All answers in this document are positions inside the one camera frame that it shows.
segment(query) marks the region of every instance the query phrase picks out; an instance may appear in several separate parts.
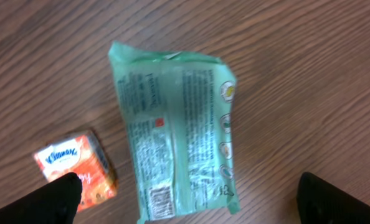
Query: round illustration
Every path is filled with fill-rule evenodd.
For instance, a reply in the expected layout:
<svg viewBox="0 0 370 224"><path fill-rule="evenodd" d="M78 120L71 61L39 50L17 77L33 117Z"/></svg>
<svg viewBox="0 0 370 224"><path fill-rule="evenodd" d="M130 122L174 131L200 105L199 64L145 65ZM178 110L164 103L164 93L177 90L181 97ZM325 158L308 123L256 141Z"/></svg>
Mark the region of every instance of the round illustration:
<svg viewBox="0 0 370 224"><path fill-rule="evenodd" d="M220 118L220 124L225 133L230 133L230 116L225 114Z"/></svg>
<svg viewBox="0 0 370 224"><path fill-rule="evenodd" d="M235 84L232 81L224 82L221 85L220 94L226 103L232 102L235 95Z"/></svg>
<svg viewBox="0 0 370 224"><path fill-rule="evenodd" d="M220 174L225 177L226 179L232 180L234 178L234 173L231 168L221 165L220 166Z"/></svg>
<svg viewBox="0 0 370 224"><path fill-rule="evenodd" d="M220 152L225 156L226 159L232 158L232 144L231 142L222 142L219 145Z"/></svg>

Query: plastic wrapper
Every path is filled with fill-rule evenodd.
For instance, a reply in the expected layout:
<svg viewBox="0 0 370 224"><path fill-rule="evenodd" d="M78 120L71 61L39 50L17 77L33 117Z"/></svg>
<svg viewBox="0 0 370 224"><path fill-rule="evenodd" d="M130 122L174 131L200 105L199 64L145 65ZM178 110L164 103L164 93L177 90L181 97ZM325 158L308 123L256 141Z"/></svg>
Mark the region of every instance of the plastic wrapper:
<svg viewBox="0 0 370 224"><path fill-rule="evenodd" d="M114 42L109 59L137 179L140 219L240 210L230 110L236 78L220 59Z"/></svg>
<svg viewBox="0 0 370 224"><path fill-rule="evenodd" d="M91 131L48 144L34 159L49 182L69 172L78 175L83 187L78 212L116 195L115 175Z"/></svg>

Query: small orange and white box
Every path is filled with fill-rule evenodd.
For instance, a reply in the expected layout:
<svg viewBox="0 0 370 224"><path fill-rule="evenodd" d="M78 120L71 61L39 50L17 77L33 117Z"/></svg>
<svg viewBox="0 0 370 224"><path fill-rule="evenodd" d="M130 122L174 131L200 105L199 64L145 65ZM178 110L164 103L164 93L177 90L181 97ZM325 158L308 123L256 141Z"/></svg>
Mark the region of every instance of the small orange and white box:
<svg viewBox="0 0 370 224"><path fill-rule="evenodd" d="M49 182L69 172L78 175L83 184L78 212L116 195L115 175L91 131L49 144L34 159Z"/></svg>

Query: green package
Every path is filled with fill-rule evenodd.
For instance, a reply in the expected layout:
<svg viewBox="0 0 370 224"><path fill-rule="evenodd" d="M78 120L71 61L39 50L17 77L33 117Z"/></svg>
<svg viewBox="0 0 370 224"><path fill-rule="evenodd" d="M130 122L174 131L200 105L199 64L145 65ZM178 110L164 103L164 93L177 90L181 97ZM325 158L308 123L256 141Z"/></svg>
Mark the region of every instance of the green package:
<svg viewBox="0 0 370 224"><path fill-rule="evenodd" d="M137 179L140 219L240 210L230 110L236 78L220 59L114 42L109 59Z"/></svg>

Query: wood grain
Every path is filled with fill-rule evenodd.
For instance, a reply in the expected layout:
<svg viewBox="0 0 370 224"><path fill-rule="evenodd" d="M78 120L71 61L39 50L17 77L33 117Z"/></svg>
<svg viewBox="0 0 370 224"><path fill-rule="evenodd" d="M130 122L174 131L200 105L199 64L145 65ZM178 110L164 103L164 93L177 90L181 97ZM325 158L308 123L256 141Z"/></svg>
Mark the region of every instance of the wood grain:
<svg viewBox="0 0 370 224"><path fill-rule="evenodd" d="M0 207L46 183L31 154L93 128L120 178L75 223L135 223L135 177L113 88L112 40L221 57L242 211L156 223L299 223L311 171L370 205L370 0L0 1Z"/></svg>

